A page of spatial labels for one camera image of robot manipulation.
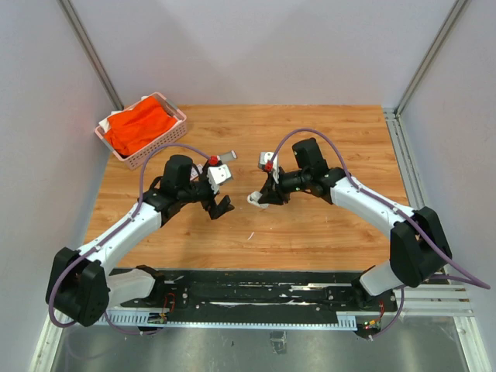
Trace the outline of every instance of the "gray floor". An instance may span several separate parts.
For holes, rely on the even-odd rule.
[[[108,326],[64,331],[52,372],[78,371],[468,371],[452,318],[406,318],[380,339],[352,332],[288,331],[276,354],[262,329],[168,329],[123,336]],[[102,353],[100,357],[87,357]]]

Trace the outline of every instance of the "orange towel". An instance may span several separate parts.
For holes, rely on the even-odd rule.
[[[148,97],[132,110],[109,116],[105,139],[121,155],[128,157],[161,136],[177,122],[154,97]]]

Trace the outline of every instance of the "white wall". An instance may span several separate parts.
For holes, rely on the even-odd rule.
[[[73,0],[121,99],[395,106],[454,0]]]
[[[472,1],[402,118],[453,258],[489,282],[468,286],[496,368],[496,2]]]
[[[112,107],[55,0],[0,2],[0,369],[25,372],[53,255],[80,245]]]

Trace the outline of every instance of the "laundry basket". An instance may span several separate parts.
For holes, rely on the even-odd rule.
[[[150,96],[155,97],[157,101],[162,105],[166,113],[170,116],[173,116],[177,119],[177,122],[174,124],[172,128],[166,131],[163,135],[157,137],[153,142],[146,145],[139,151],[136,151],[133,155],[129,155],[128,157],[122,157],[117,151],[113,149],[109,142],[105,139],[105,131],[101,126],[97,126],[95,128],[95,133],[100,140],[114,153],[115,157],[122,161],[127,167],[132,171],[136,169],[143,161],[145,161],[146,156],[155,150],[158,146],[163,145],[164,143],[171,143],[177,141],[188,131],[186,125],[186,115],[179,109],[177,106],[171,102],[171,100],[166,99],[161,93],[155,92]],[[128,107],[126,110],[131,110],[136,106],[139,102],[134,105]]]

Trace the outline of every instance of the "pink basket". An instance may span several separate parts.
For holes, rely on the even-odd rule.
[[[183,135],[185,135],[186,132],[188,131],[188,128],[186,126],[186,115],[179,108],[177,108],[177,106],[173,102],[166,99],[162,94],[158,92],[152,93],[151,96],[155,97],[157,101],[160,102],[166,113],[176,118],[177,122],[174,124],[172,128],[166,131],[162,136],[157,137],[153,142],[149,143],[141,150],[136,151],[133,155],[123,158],[117,151],[115,151],[112,148],[110,143],[107,142],[107,140],[104,137],[105,131],[103,130],[103,128],[101,126],[97,126],[95,128],[95,133],[98,136],[98,138],[102,140],[103,143],[114,153],[115,157],[119,159],[119,161],[122,161],[125,165],[127,165],[127,167],[131,171],[139,167],[141,164],[143,164],[143,161],[145,161],[146,156],[149,153],[151,153],[153,150],[155,150],[158,146],[163,145],[165,143],[175,142],[178,139],[180,139]],[[126,110],[133,109],[134,106],[136,106],[138,103],[139,102],[128,107]]]

